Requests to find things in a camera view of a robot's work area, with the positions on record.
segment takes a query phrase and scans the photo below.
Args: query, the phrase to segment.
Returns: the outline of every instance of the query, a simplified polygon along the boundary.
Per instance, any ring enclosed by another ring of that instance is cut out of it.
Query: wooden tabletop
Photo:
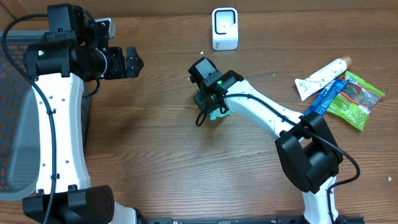
[[[386,97],[363,132],[324,115],[362,172],[336,188],[336,207],[366,223],[398,222],[398,10],[239,14],[239,47],[220,52],[211,47],[211,16],[114,21],[110,44],[135,46],[145,67],[139,78],[101,82],[93,97],[85,156],[93,186],[110,185],[119,203],[146,217],[302,215],[302,194],[284,175],[269,136],[236,114],[195,126],[198,90],[187,70],[208,57],[222,72],[238,72],[270,99],[303,113],[315,96],[301,101],[294,80],[349,55],[350,71]],[[47,22],[17,28],[46,29]],[[345,159],[338,180],[353,175]],[[32,223],[21,205],[0,203],[0,222]]]

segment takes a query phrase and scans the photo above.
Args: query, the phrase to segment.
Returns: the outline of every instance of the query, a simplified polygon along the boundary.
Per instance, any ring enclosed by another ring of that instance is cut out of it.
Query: green plastic package
[[[345,80],[349,83],[331,102],[327,111],[363,131],[373,106],[385,94],[351,72],[346,72]]]

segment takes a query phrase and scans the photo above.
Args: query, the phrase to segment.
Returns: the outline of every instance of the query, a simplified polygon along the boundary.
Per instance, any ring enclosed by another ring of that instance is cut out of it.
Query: wire
[[[32,15],[23,16],[19,19],[14,20],[5,28],[5,30],[2,34],[2,38],[1,38],[1,45],[2,45],[2,49],[4,51],[4,54],[6,55],[6,58],[10,61],[10,63],[18,70],[19,73],[21,73],[21,75],[28,81],[29,84],[32,85],[32,87],[40,95],[40,97],[43,100],[43,103],[45,105],[45,108],[47,110],[47,114],[49,115],[50,130],[51,130],[51,144],[52,144],[52,176],[51,176],[52,181],[51,181],[50,199],[49,199],[49,203],[47,205],[47,210],[45,212],[44,222],[43,222],[43,223],[47,223],[49,220],[52,204],[54,201],[55,186],[57,184],[57,142],[56,142],[56,138],[55,138],[55,125],[54,125],[54,118],[52,115],[53,112],[51,110],[50,103],[46,99],[43,91],[37,86],[37,84],[35,82],[33,82],[32,79],[30,79],[27,76],[26,72],[17,64],[17,62],[14,59],[12,59],[11,54],[9,53],[8,48],[7,48],[7,40],[6,40],[8,32],[11,30],[11,28],[15,24],[17,24],[20,21],[24,21],[27,19],[35,18],[35,17],[48,17],[48,15],[47,14],[32,14]]]
[[[337,186],[343,185],[343,184],[347,184],[347,183],[350,183],[350,182],[352,182],[352,181],[358,179],[358,177],[361,175],[361,169],[359,168],[358,163],[357,163],[347,152],[345,152],[344,150],[342,150],[342,149],[340,149],[339,147],[335,146],[334,144],[328,142],[327,140],[321,138],[321,137],[318,136],[317,134],[311,132],[308,128],[303,128],[303,127],[301,127],[301,126],[298,126],[297,123],[295,123],[295,122],[293,122],[292,120],[288,119],[288,117],[286,117],[285,115],[283,115],[283,114],[280,113],[279,111],[275,110],[271,105],[269,105],[269,104],[266,103],[264,100],[262,100],[262,99],[260,99],[260,98],[258,98],[258,97],[256,97],[256,96],[253,96],[253,95],[250,95],[250,94],[244,94],[244,93],[233,93],[233,94],[225,95],[225,96],[222,96],[222,97],[216,99],[216,100],[215,100],[215,103],[218,103],[218,102],[220,102],[221,100],[223,100],[223,99],[225,99],[225,98],[229,98],[229,97],[247,97],[247,98],[254,99],[254,100],[258,101],[259,103],[261,103],[262,105],[264,105],[266,108],[270,109],[270,110],[271,110],[273,113],[275,113],[278,117],[282,118],[283,121],[286,121],[286,122],[288,122],[289,124],[291,124],[291,125],[293,125],[293,126],[295,126],[295,127],[297,127],[297,128],[301,128],[302,131],[303,131],[305,134],[311,136],[312,138],[314,138],[314,139],[316,139],[316,140],[318,140],[318,141],[324,142],[325,144],[329,145],[329,146],[332,147],[334,150],[338,151],[338,152],[341,153],[343,156],[345,156],[345,157],[354,165],[354,167],[355,167],[355,169],[356,169],[356,173],[355,173],[355,176],[354,176],[354,177],[352,177],[352,178],[350,178],[350,179],[342,180],[342,181],[337,182],[337,183],[334,183],[334,184],[330,185],[330,186],[328,187],[328,189],[326,190],[326,194],[327,194],[327,197],[328,197],[328,209],[329,209],[328,212],[329,212],[330,220],[331,220],[331,223],[335,223],[335,221],[334,221],[334,219],[333,219],[333,213],[332,213],[332,211],[331,211],[331,200],[330,200],[331,190],[332,190],[334,187],[337,187]],[[201,125],[203,124],[204,118],[206,118],[205,115],[207,114],[207,108],[208,108],[208,105],[206,104],[205,109],[202,110],[202,111],[200,111],[200,113],[199,113],[199,115],[198,115],[198,118],[197,118],[197,121],[196,121],[196,125],[197,125],[197,126],[201,126]],[[198,120],[199,120],[199,118],[200,118],[203,114],[204,114],[204,118],[203,118],[202,122],[201,122],[200,124],[198,124]]]
[[[91,96],[97,94],[97,92],[100,90],[101,83],[100,83],[99,79],[96,79],[96,81],[97,81],[97,87],[95,87],[95,90],[92,93],[90,93],[89,95],[83,96],[83,98],[91,97]]]

